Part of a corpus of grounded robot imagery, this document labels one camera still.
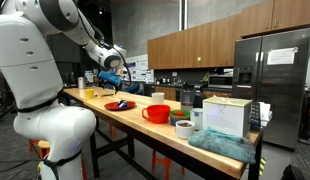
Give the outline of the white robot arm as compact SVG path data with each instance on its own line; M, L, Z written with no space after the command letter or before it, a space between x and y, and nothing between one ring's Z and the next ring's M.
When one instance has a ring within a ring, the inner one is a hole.
M14 130L49 142L40 163L42 180L83 180L81 151L96 119L88 109L58 103L63 81L45 39L58 33L107 69L123 65L126 50L100 45L73 0L0 0L0 70L17 106Z

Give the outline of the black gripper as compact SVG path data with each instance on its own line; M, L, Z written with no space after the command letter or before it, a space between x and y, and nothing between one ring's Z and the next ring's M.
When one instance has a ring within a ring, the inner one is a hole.
M119 91L121 89L122 82L121 81L115 81L112 83L112 85L116 91Z

